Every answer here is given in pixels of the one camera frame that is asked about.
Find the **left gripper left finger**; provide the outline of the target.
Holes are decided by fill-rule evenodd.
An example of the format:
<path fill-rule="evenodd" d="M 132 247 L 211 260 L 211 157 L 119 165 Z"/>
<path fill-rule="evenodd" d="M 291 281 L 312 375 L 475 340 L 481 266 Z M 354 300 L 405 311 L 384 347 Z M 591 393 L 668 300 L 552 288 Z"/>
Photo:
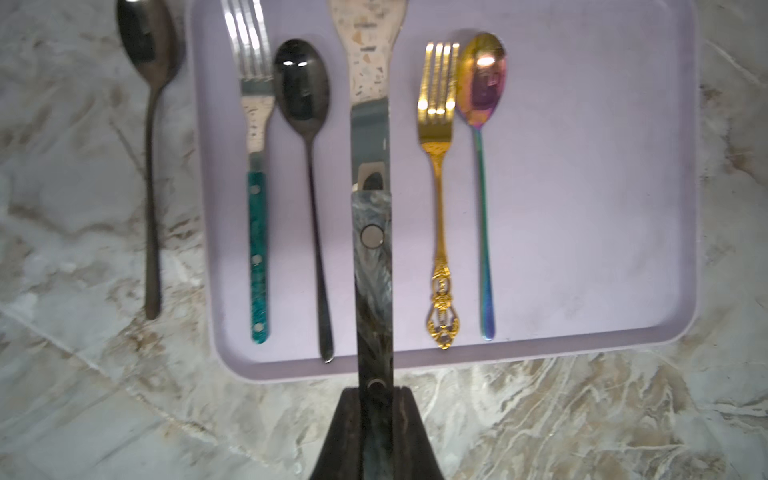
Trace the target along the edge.
<path fill-rule="evenodd" d="M 310 475 L 311 480 L 358 480 L 361 478 L 361 411 L 359 390 L 346 388 Z"/>

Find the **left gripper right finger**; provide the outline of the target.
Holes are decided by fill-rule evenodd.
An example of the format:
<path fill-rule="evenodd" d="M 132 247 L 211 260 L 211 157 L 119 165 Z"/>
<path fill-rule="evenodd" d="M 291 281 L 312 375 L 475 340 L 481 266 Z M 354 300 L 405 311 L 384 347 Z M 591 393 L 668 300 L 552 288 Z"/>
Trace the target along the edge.
<path fill-rule="evenodd" d="M 443 480 L 412 391 L 395 387 L 393 397 L 394 478 Z"/>

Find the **lavender plastic tray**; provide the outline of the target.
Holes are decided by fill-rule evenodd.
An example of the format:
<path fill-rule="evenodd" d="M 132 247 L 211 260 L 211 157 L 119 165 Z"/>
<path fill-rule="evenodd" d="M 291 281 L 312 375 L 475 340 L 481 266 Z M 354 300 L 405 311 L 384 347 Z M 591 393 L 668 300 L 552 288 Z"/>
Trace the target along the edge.
<path fill-rule="evenodd" d="M 211 343 L 246 382 L 357 369 L 350 81 L 324 1 L 267 1 L 274 45 L 312 43 L 331 108 L 311 208 L 299 136 L 267 130 L 269 324 L 250 335 L 246 122 L 222 7 L 187 5 Z M 485 171 L 462 121 L 444 163 L 447 250 L 461 329 L 426 329 L 435 248 L 431 165 L 416 133 L 425 47 L 495 34 L 501 102 Z M 696 310 L 696 13 L 690 1 L 412 1 L 390 79 L 394 365 L 549 357 L 671 341 Z"/>

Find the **gold ornate fork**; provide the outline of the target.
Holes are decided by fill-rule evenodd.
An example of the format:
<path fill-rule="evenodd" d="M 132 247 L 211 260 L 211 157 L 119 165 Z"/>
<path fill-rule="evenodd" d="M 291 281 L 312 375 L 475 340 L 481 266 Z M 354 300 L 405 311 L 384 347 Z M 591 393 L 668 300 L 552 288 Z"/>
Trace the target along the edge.
<path fill-rule="evenodd" d="M 459 45 L 430 42 L 417 102 L 417 131 L 434 177 L 436 251 L 431 278 L 432 307 L 426 322 L 429 335 L 442 350 L 449 349 L 459 333 L 460 320 L 453 306 L 452 279 L 444 228 L 443 163 L 450 150 L 456 106 L 456 62 Z"/>

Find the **black spoon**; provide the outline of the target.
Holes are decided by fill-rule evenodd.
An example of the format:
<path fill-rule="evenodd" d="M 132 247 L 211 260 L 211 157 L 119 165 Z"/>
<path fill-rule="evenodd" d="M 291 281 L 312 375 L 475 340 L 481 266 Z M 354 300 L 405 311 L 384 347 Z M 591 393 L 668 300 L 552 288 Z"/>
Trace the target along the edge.
<path fill-rule="evenodd" d="M 326 121 L 330 106 L 329 77 L 321 56 L 309 42 L 290 39 L 277 50 L 274 80 L 280 111 L 302 138 L 305 147 L 312 212 L 319 352 L 323 362 L 330 363 L 334 359 L 334 341 L 321 253 L 313 161 L 314 140 Z"/>

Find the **iridescent rainbow spoon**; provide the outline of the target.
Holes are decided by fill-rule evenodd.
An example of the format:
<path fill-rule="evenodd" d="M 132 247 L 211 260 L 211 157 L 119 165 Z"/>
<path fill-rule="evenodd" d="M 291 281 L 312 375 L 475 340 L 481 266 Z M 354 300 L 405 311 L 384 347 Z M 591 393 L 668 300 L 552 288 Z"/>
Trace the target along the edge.
<path fill-rule="evenodd" d="M 480 231 L 480 328 L 484 340 L 496 335 L 490 266 L 487 189 L 482 128 L 497 108 L 507 74 L 506 52 L 499 38 L 475 35 L 463 48 L 457 67 L 456 105 L 472 131 L 477 161 Z"/>

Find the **grey marbled handle fork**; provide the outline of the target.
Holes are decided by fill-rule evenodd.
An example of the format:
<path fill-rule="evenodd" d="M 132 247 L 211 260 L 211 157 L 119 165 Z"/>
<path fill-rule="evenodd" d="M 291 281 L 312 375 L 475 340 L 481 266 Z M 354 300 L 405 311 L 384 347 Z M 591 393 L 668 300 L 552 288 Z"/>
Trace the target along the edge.
<path fill-rule="evenodd" d="M 349 72 L 361 470 L 395 476 L 389 65 L 404 1 L 332 1 Z"/>

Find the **green handle fork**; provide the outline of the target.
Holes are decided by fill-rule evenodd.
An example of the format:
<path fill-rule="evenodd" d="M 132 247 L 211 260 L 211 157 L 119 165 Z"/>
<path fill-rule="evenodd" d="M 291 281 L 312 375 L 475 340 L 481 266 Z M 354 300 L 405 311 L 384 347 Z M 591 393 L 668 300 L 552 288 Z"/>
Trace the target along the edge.
<path fill-rule="evenodd" d="M 265 156 L 267 125 L 275 107 L 271 48 L 259 1 L 224 1 L 222 9 L 247 122 L 250 332 L 252 341 L 262 344 L 270 334 Z"/>

